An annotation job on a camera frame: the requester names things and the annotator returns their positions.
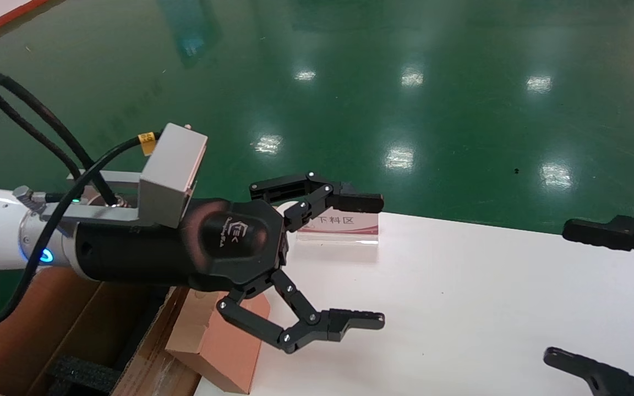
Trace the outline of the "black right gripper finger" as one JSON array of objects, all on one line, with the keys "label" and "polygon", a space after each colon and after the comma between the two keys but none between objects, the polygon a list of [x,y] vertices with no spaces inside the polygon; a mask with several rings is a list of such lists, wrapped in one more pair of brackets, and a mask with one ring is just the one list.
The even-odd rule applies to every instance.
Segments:
[{"label": "black right gripper finger", "polygon": [[634,395],[634,376],[606,363],[560,348],[547,348],[543,361],[586,381],[593,395]]},{"label": "black right gripper finger", "polygon": [[584,245],[603,246],[609,250],[634,250],[634,217],[615,216],[608,223],[569,219],[562,237]]}]

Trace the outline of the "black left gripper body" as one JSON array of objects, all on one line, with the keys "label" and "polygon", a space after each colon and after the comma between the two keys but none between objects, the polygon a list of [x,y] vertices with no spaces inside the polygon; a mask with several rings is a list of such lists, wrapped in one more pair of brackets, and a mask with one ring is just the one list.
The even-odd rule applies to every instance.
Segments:
[{"label": "black left gripper body", "polygon": [[283,218],[266,201],[191,200],[177,228],[81,223],[78,271],[91,280],[202,292],[271,288],[285,264]]}]

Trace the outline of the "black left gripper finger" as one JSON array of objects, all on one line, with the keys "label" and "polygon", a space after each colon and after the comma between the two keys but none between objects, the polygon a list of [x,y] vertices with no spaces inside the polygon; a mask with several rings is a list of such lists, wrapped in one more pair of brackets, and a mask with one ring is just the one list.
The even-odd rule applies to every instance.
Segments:
[{"label": "black left gripper finger", "polygon": [[384,208],[382,195],[356,191],[350,183],[314,172],[254,182],[249,191],[252,200],[292,202],[282,213],[289,232],[377,233]]},{"label": "black left gripper finger", "polygon": [[242,307],[241,302],[249,296],[248,290],[234,288],[229,291],[219,301],[217,309],[227,323],[284,353],[295,353],[314,341],[339,343],[349,329],[380,330],[385,327],[385,314],[380,312],[317,311],[282,269],[262,276],[249,290],[261,292],[269,287],[275,288],[298,319],[293,326],[284,329]]}]

